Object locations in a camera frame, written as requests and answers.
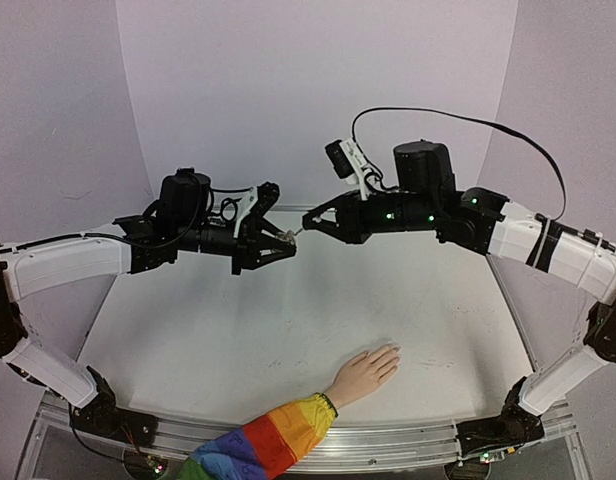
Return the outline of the glitter nail polish bottle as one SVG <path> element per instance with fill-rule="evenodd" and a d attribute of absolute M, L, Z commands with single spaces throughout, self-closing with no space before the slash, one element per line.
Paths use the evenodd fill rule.
<path fill-rule="evenodd" d="M 277 235 L 277 237 L 288 244 L 295 245 L 296 244 L 296 235 L 292 230 L 281 232 Z"/>

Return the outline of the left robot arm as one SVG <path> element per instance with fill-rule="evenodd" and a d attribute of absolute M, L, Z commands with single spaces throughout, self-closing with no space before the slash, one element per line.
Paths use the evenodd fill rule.
<path fill-rule="evenodd" d="M 45 344 L 27 324 L 21 300 L 90 278 L 145 273 L 174 263 L 183 251 L 228 257 L 238 275 L 296 254 L 295 243 L 266 219 L 280 188 L 265 182 L 226 198 L 230 216 L 215 211 L 210 178 L 182 168 L 164 178 L 143 213 L 99 231 L 0 244 L 0 361 L 65 399 L 79 420 L 104 437 L 119 433 L 123 413 L 93 368 Z"/>

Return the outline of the rainbow sleeve forearm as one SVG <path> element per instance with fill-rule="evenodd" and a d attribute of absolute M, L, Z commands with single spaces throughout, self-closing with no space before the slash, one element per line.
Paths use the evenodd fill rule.
<path fill-rule="evenodd" d="M 197 447 L 177 477 L 275 479 L 308 455 L 337 417 L 322 393 L 286 403 Z"/>

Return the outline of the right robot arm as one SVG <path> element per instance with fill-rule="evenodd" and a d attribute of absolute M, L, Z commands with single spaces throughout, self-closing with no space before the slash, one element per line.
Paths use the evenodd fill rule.
<path fill-rule="evenodd" d="M 394 148 L 394 191 L 382 190 L 354 140 L 336 140 L 325 153 L 352 189 L 305 214 L 304 229 L 353 245 L 378 233 L 432 231 L 440 243 L 519 261 L 596 300 L 584 337 L 519 380 L 498 415 L 457 425 L 461 459 L 484 459 L 541 439 L 543 414 L 597 370 L 616 363 L 616 243 L 534 213 L 505 195 L 480 187 L 457 190 L 449 151 L 441 143 L 420 140 Z"/>

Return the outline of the mannequin hand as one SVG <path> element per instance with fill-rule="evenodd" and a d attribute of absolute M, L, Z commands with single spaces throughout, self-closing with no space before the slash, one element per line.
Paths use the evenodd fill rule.
<path fill-rule="evenodd" d="M 364 351 L 346 362 L 324 395 L 337 409 L 348 406 L 378 390 L 391 379 L 400 364 L 400 347 L 386 344 Z"/>

